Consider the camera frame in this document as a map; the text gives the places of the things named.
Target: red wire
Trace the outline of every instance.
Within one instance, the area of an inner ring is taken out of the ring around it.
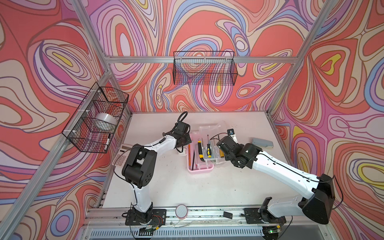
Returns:
[[[160,216],[157,216],[157,215],[154,215],[155,217],[157,217],[159,219],[159,222],[161,220],[161,224],[163,224],[163,219],[160,217]]]

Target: black cable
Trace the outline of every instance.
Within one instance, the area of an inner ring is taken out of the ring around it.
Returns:
[[[130,149],[128,149],[128,150],[125,150],[117,159],[116,159],[116,162],[119,160],[119,158],[121,158],[121,156],[123,156],[126,152],[128,152],[128,151],[130,151],[130,150],[132,150],[133,148],[135,148],[135,147],[153,147],[153,146],[155,146],[155,145],[157,145],[157,144],[159,144],[160,142],[158,142],[158,143],[155,143],[155,144],[153,144],[153,145],[151,145],[151,146],[142,146],[142,145],[139,145],[139,146],[134,146],[134,147],[131,147]]]
[[[277,238],[277,239],[280,239],[284,234],[285,232],[287,231],[287,229],[289,228],[289,226],[291,225],[292,221],[293,221],[293,216],[291,216],[292,219],[291,219],[291,222],[288,224],[287,228],[283,231],[283,233]]]
[[[179,153],[182,153],[183,150],[184,150],[184,146],[181,146],[181,151],[179,151],[177,148],[176,148],[176,150],[177,150]]]
[[[245,217],[245,218],[249,217],[249,218],[254,219],[254,220],[260,220],[261,219],[261,218],[255,218],[255,217],[247,216],[245,214],[240,214],[240,216]]]
[[[131,212],[132,212],[132,203],[131,203],[131,207],[129,209],[129,219],[131,219]],[[133,235],[133,232],[132,232],[132,229],[131,229],[131,222],[129,221],[129,230],[131,231],[131,234],[132,234],[132,237],[137,240],[137,238],[135,238],[135,236]]]
[[[341,205],[341,203],[344,201],[343,191],[341,190],[341,187],[340,187],[339,182],[337,181],[336,177],[335,177],[335,180],[336,180],[337,186],[339,187],[340,192],[341,192],[341,201],[339,202],[339,204],[336,207],[332,208],[332,210],[338,208]]]
[[[116,172],[115,172],[115,168],[113,168],[113,173],[120,179],[124,180],[124,181],[127,181],[125,180],[124,178],[120,177]],[[135,205],[132,205],[132,206],[136,206],[137,205],[137,197],[136,197],[136,192],[135,192],[135,187],[133,186],[133,184],[130,182],[129,184],[132,185],[132,188],[133,188],[133,193],[135,194],[135,200],[136,200],[136,204]]]
[[[210,140],[212,140],[212,139],[213,139],[214,137],[216,137],[216,136],[219,136],[220,134],[228,134],[228,133],[227,133],[227,132],[222,132],[222,133],[216,134],[215,136],[211,137]]]
[[[187,111],[184,111],[182,114],[180,114],[179,118],[177,119],[178,122],[182,122],[184,120],[184,118],[186,118],[188,115],[188,112]]]

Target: wire mesh basket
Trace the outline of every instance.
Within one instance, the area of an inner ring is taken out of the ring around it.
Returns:
[[[235,85],[233,51],[174,51],[175,85]]]
[[[128,97],[127,93],[116,88],[99,86],[66,137],[81,152],[108,152]]]

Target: psychedelic wallpaper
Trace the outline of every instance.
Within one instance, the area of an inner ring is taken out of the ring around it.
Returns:
[[[69,1],[0,0],[0,220],[102,74]],[[73,239],[126,120],[108,154],[68,147],[12,239]]]
[[[238,64],[234,86],[174,85],[173,64],[111,65],[133,112],[264,111],[288,71],[284,63]]]
[[[384,2],[342,0],[273,119],[293,163],[335,175],[340,239],[384,239]]]
[[[295,56],[322,0],[88,1],[109,56],[173,56],[232,50],[236,56]],[[289,64],[239,63],[235,86],[174,86],[173,64],[116,63],[132,111],[264,111]]]

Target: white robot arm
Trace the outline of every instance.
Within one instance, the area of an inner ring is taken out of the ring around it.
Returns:
[[[183,122],[187,115],[188,112],[183,112],[172,130],[162,134],[163,138],[144,146],[135,144],[123,166],[122,175],[132,184],[137,201],[132,214],[140,223],[146,224],[152,218],[153,203],[147,185],[153,176],[156,157],[192,142],[189,136],[190,126]]]
[[[228,130],[229,133],[234,134],[232,129]],[[235,167],[249,167],[264,172],[299,193],[283,199],[266,198],[259,209],[260,218],[265,222],[270,222],[272,216],[278,218],[286,215],[305,215],[321,224],[329,222],[334,202],[333,178],[301,171],[251,143],[237,143],[236,138],[230,135],[220,139],[216,145]]]

